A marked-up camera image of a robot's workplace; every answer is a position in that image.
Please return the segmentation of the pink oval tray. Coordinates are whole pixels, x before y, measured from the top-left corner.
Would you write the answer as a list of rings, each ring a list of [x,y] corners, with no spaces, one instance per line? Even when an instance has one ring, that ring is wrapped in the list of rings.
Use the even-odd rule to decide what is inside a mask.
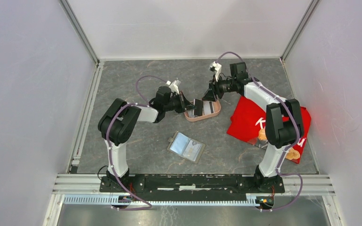
[[[196,117],[196,116],[194,116],[194,110],[184,112],[183,114],[184,114],[186,120],[188,120],[190,122],[196,122],[196,121],[201,121],[201,120],[205,120],[205,119],[215,117],[220,113],[222,107],[221,107],[220,101],[216,101],[216,102],[213,102],[213,103],[214,103],[214,106],[215,106],[215,113],[213,113],[213,114],[209,114],[209,115],[204,115],[203,114],[200,117]]]

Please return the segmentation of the grey credit card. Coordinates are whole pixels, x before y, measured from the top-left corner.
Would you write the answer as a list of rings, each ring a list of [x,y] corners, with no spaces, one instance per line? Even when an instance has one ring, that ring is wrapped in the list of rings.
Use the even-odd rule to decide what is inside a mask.
[[[203,115],[204,102],[201,99],[194,99],[194,116],[200,117]]]
[[[203,102],[203,113],[204,113],[204,115],[209,115],[209,114],[215,113],[214,103],[211,101],[204,101]]]

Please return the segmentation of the grey card holder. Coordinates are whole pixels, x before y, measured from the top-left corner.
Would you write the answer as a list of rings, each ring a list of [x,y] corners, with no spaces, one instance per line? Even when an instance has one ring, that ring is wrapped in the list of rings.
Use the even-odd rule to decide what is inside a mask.
[[[168,151],[193,163],[198,163],[206,147],[204,143],[192,139],[179,131],[173,137],[168,138],[168,142]]]

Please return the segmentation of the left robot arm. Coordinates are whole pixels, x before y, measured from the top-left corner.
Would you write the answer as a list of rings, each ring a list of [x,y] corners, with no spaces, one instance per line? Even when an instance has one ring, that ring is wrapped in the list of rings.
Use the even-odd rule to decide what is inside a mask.
[[[107,176],[112,178],[111,186],[118,192],[129,187],[129,179],[125,176],[129,172],[126,143],[137,122],[159,123],[166,112],[184,113],[195,108],[182,91],[176,92],[167,86],[160,86],[156,96],[146,105],[117,98],[98,123],[107,146]]]

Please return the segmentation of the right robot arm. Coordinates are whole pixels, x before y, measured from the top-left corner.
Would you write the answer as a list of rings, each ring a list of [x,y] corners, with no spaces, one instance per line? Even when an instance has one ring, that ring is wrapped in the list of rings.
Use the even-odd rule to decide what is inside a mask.
[[[254,173],[253,185],[259,192],[266,192],[272,182],[281,177],[280,168],[289,150],[304,134],[300,103],[285,99],[267,89],[258,79],[250,77],[245,62],[230,65],[231,78],[220,77],[222,66],[212,62],[214,73],[204,101],[221,99],[224,93],[237,92],[253,101],[266,113],[265,135],[268,145],[263,160]]]

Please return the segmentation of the red printed t-shirt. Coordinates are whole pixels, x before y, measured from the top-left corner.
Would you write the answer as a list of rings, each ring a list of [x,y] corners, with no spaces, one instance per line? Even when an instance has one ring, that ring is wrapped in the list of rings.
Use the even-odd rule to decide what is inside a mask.
[[[304,133],[298,143],[286,155],[286,159],[299,164],[307,143],[307,135],[311,125],[311,116],[305,107],[301,107]],[[237,107],[230,117],[230,127],[227,134],[265,150],[268,140],[265,135],[265,112],[253,101],[241,97]]]

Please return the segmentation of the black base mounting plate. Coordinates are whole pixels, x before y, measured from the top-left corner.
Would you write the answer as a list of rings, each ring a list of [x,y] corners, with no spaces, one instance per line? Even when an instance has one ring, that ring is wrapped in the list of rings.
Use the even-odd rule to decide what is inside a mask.
[[[243,174],[130,174],[115,182],[101,178],[100,192],[131,191],[145,201],[244,201],[247,194],[283,194],[280,176]]]

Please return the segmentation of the aluminium frame rail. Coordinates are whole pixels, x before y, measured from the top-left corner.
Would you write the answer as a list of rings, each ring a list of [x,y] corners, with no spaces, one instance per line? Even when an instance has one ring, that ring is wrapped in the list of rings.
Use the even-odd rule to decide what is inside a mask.
[[[101,204],[112,206],[258,206],[259,201],[285,196],[334,196],[335,190],[329,176],[303,175],[303,185],[297,176],[283,178],[284,192],[270,189],[268,193],[242,191],[238,188],[198,188],[177,185],[175,188],[148,188],[145,181],[134,182],[133,193],[142,200],[133,199],[127,192],[104,191],[104,182],[92,174],[59,174],[53,194],[63,195],[65,204]]]

